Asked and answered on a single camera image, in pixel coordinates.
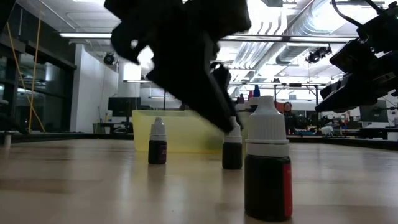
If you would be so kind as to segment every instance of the table surface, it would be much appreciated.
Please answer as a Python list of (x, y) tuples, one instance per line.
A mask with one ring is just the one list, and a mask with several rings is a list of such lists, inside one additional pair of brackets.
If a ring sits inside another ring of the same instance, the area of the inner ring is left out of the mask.
[[(133, 141), (94, 139), (1, 152), (0, 223), (264, 224), (245, 215), (243, 170), (223, 170), (221, 154), (149, 166)], [(397, 223), (396, 152), (290, 144), (290, 157), (293, 217), (280, 224)]]

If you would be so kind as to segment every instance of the glass wall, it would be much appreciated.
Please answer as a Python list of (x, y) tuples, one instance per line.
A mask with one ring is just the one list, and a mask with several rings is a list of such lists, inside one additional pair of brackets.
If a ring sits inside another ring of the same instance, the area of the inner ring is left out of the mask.
[(7, 58), (0, 57), (0, 78), (6, 78)]
[[(34, 63), (33, 55), (21, 55), (21, 73), (25, 85), (32, 86), (34, 77)], [(43, 90), (56, 94), (65, 94), (65, 79), (67, 77), (66, 71), (57, 66), (38, 60), (35, 74), (35, 90)]]
[[(0, 99), (10, 102), (2, 111), (15, 119), (23, 128), (29, 127), (32, 86), (33, 105), (46, 132), (69, 131), (73, 70), (64, 70), (38, 58), (34, 77), (34, 56), (19, 55), (22, 79), (12, 58), (0, 57)], [(39, 120), (32, 114), (33, 131), (41, 131)]]
[[(30, 104), (27, 99), (32, 97), (32, 92), (18, 88), (17, 105), (15, 119), (19, 124), (29, 126)], [(63, 100), (55, 96), (49, 96), (42, 93), (34, 93), (34, 109), (40, 118), (46, 132), (61, 131)], [(32, 114), (32, 130), (41, 130), (39, 120)]]
[(0, 84), (0, 100), (2, 100), (3, 95), (4, 95), (4, 85)]

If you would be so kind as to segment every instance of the person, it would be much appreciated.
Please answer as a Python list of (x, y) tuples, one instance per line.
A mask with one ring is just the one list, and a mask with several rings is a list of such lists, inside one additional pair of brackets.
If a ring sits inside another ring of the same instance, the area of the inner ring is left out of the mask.
[(286, 134), (295, 134), (295, 127), (297, 125), (296, 115), (292, 113), (291, 102), (284, 104), (284, 116), (285, 116), (285, 130)]

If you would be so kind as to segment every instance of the yellow cable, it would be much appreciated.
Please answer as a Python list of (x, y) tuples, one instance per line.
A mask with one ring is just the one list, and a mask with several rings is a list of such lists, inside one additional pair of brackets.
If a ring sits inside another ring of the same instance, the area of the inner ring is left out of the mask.
[[(14, 60), (15, 60), (15, 63), (16, 63), (16, 65), (17, 65), (17, 71), (18, 71), (18, 74), (19, 74), (19, 78), (20, 78), (21, 81), (22, 81), (22, 87), (23, 87), (24, 90), (25, 90), (25, 93), (26, 93), (25, 95), (26, 95), (27, 101), (29, 102), (30, 106), (32, 106), (32, 102), (30, 101), (30, 98), (29, 98), (29, 96), (28, 96), (28, 94), (27, 94), (27, 91), (26, 91), (26, 86), (25, 86), (24, 78), (22, 77), (22, 73), (21, 73), (21, 70), (20, 70), (20, 68), (19, 68), (18, 58), (17, 58), (17, 54), (15, 53), (14, 42), (12, 41), (12, 35), (11, 35), (10, 25), (9, 25), (8, 22), (7, 22), (7, 30), (8, 30), (8, 36), (10, 37), (10, 43), (11, 43), (12, 54), (14, 55)], [(45, 132), (44, 127), (43, 127), (43, 124), (42, 124), (42, 122), (41, 122), (39, 116), (37, 116), (37, 113), (36, 113), (36, 110), (35, 110), (35, 109), (33, 109), (33, 113), (35, 114), (37, 120), (39, 121), (40, 127), (42, 128), (43, 132)]]
[(35, 53), (35, 63), (33, 65), (33, 81), (32, 81), (32, 95), (30, 97), (30, 113), (29, 113), (29, 132), (31, 132), (32, 127), (32, 112), (33, 112), (33, 105), (34, 105), (34, 93), (35, 93), (35, 80), (36, 80), (36, 67), (37, 67), (37, 53), (39, 52), (39, 40), (40, 40), (40, 28), (42, 27), (42, 4), (40, 4), (39, 10), (39, 26), (37, 27), (37, 38), (36, 38), (36, 53)]

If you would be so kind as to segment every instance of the computer monitor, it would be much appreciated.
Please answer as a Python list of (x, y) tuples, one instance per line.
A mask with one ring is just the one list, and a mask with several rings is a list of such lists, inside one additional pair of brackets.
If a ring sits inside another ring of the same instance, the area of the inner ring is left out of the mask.
[(108, 110), (114, 117), (131, 117), (131, 111), (138, 110), (140, 105), (140, 97), (109, 97)]
[(387, 103), (379, 100), (375, 105), (360, 106), (361, 121), (363, 122), (385, 122), (388, 123)]

